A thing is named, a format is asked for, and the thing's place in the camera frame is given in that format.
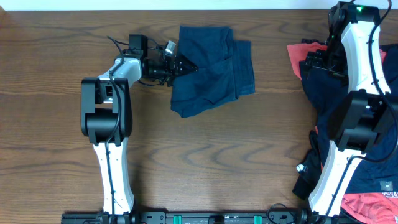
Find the dark blue denim shorts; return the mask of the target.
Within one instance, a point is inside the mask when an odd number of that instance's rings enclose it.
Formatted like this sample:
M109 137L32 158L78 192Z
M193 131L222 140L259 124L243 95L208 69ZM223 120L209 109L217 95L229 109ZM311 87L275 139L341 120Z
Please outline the dark blue denim shorts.
M230 27L181 26L178 50L198 70L175 79L170 109L187 118L255 93L251 47Z

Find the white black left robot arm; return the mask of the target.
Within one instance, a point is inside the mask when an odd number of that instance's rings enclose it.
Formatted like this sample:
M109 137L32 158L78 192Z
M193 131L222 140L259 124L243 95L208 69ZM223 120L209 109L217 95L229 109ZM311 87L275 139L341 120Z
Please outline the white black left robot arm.
M158 60L143 49L124 49L113 66L96 78L81 81L80 125L99 160L103 180L103 211L125 215L132 211L134 194L127 168L127 144L132 133L130 89L140 79L172 85L198 70L187 56L163 50Z

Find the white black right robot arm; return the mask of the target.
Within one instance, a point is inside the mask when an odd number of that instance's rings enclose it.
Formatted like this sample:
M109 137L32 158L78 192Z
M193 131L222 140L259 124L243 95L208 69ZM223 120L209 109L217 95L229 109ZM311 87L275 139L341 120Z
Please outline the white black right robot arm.
M328 118L329 151L308 198L307 223L338 223L357 166L397 125L397 97L384 77L379 51L384 18L377 7L338 2L328 12L327 49L310 52L300 62L305 77L323 70L348 85L347 95Z

